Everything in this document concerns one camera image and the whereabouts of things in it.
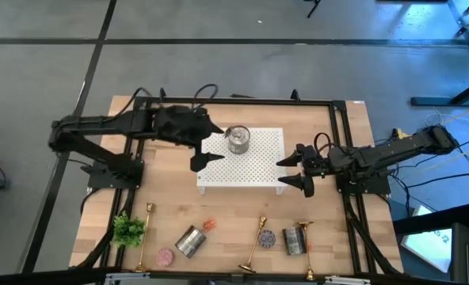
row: wooden table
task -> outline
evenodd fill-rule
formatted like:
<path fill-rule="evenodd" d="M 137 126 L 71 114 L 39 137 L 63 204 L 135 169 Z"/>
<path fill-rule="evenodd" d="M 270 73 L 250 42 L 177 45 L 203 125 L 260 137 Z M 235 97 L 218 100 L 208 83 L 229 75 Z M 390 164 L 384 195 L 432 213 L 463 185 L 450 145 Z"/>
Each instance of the wooden table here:
<path fill-rule="evenodd" d="M 115 96 L 109 115 L 117 113 L 128 97 Z M 373 144 L 368 114 L 362 101 L 347 101 L 349 124 L 354 145 Z M 212 121 L 219 127 L 241 124 L 247 127 L 282 127 L 286 156 L 296 143 L 312 144 L 320 131 L 331 136 L 328 108 L 317 106 L 275 106 L 207 104 Z M 340 116 L 337 116 L 342 130 Z M 121 153 L 125 137 L 104 136 L 101 145 Z M 143 152 L 145 170 L 141 188 L 135 194 L 132 216 L 146 218 L 146 205 L 155 204 L 143 258 L 145 268 L 177 272 L 241 272 L 250 254 L 260 215 L 268 218 L 265 229 L 277 237 L 271 249 L 257 247 L 252 266 L 258 273 L 305 274 L 305 255 L 287 256 L 281 230 L 295 226 L 295 222 L 313 221 L 309 227 L 311 264 L 315 274 L 352 274 L 353 267 L 346 232 L 341 195 L 333 176 L 314 179 L 315 195 L 305 198 L 303 193 L 290 188 L 281 196 L 274 189 L 224 188 L 209 191 L 202 196 L 197 191 L 196 174 L 189 170 L 192 151 L 184 146 L 147 140 Z M 288 175 L 298 173 L 289 168 Z M 114 191 L 102 189 L 86 202 L 71 255 L 71 265 L 80 263 L 98 243 L 106 231 Z M 370 234 L 383 255 L 402 270 L 395 232 L 387 204 L 378 196 L 364 195 Z M 208 217 L 217 227 L 207 233 L 206 242 L 191 258 L 186 258 L 174 243 L 190 225 L 202 227 Z M 362 240 L 358 237 L 361 265 L 367 271 Z M 170 248 L 175 260 L 168 268 L 155 263 L 160 248 Z M 112 247 L 109 265 L 115 260 Z M 125 251 L 123 268 L 133 270 L 139 262 L 140 248 Z"/>

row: gold stand base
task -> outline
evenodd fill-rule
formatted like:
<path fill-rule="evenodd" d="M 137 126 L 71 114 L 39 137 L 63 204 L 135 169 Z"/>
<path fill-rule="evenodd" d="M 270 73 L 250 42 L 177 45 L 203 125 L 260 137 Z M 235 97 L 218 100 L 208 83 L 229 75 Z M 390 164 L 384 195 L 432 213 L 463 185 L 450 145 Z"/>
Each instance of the gold stand base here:
<path fill-rule="evenodd" d="M 312 271 L 311 268 L 308 268 L 308 271 L 307 271 L 307 280 L 314 280 L 314 272 Z"/>
<path fill-rule="evenodd" d="M 134 270 L 134 272 L 144 272 L 145 270 L 143 269 L 143 265 L 142 264 L 138 264 L 138 266 L 136 266 L 136 269 Z"/>
<path fill-rule="evenodd" d="M 244 270 L 247 270 L 248 272 L 252 272 L 252 273 L 256 273 L 255 270 L 253 270 L 250 265 L 246 264 L 246 265 L 239 265 L 238 267 L 240 267 L 241 269 L 244 269 Z"/>

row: small potted plant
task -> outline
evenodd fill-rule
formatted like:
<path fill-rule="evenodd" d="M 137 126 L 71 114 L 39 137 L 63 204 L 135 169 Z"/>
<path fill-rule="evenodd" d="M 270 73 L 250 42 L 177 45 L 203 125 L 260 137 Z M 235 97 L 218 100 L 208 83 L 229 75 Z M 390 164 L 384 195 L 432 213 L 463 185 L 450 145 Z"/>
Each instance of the small potted plant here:
<path fill-rule="evenodd" d="M 141 245 L 141 237 L 145 232 L 145 223 L 143 220 L 138 217 L 129 220 L 129 217 L 124 211 L 122 215 L 115 217 L 113 225 L 115 226 L 115 233 L 111 240 L 112 244 L 118 247 L 138 247 Z"/>

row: brass candle holder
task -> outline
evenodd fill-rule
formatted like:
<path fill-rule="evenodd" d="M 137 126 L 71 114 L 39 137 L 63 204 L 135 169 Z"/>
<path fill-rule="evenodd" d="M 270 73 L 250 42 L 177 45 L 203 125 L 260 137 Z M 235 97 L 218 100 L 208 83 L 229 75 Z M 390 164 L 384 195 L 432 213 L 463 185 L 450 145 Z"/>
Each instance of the brass candle holder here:
<path fill-rule="evenodd" d="M 252 272 L 252 273 L 256 273 L 252 267 L 250 266 L 250 262 L 252 260 L 252 255 L 254 254 L 254 250 L 256 249 L 256 244 L 257 244 L 257 240 L 259 238 L 259 233 L 261 232 L 261 229 L 263 228 L 263 226 L 265 225 L 265 222 L 266 222 L 266 218 L 265 217 L 259 217 L 259 230 L 257 230 L 257 234 L 256 234 L 256 239 L 254 241 L 254 245 L 252 245 L 252 251 L 250 252 L 250 256 L 249 256 L 249 260 L 245 263 L 245 264 L 240 264 L 238 267 L 240 267 L 241 269 L 244 269 L 244 270 L 247 270 L 248 272 Z"/>
<path fill-rule="evenodd" d="M 314 271 L 312 270 L 311 266 L 311 255 L 310 249 L 308 248 L 308 241 L 307 241 L 307 228 L 313 222 L 298 222 L 299 226 L 302 227 L 303 231 L 305 232 L 305 248 L 307 249 L 307 261 L 308 261 L 308 269 L 307 269 L 307 280 L 314 280 Z"/>
<path fill-rule="evenodd" d="M 147 223 L 145 224 L 145 232 L 143 233 L 143 244 L 141 245 L 141 255 L 139 256 L 139 264 L 136 266 L 135 272 L 145 272 L 143 268 L 143 254 L 145 252 L 145 240 L 147 239 L 148 222 L 150 221 L 150 213 L 152 211 L 153 203 L 147 203 Z"/>

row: white pegboard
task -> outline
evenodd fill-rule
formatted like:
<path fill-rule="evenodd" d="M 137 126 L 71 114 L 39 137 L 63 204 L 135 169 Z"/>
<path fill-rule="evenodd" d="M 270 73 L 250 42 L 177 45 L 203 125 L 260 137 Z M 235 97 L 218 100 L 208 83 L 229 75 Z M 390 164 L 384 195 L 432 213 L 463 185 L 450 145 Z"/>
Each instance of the white pegboard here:
<path fill-rule="evenodd" d="M 197 186 L 204 187 L 274 187 L 286 184 L 277 180 L 287 176 L 285 167 L 276 162 L 285 158 L 284 133 L 279 127 L 249 127 L 250 146 L 244 154 L 233 154 L 224 135 L 212 134 L 203 140 L 203 153 L 222 154 L 197 173 Z"/>

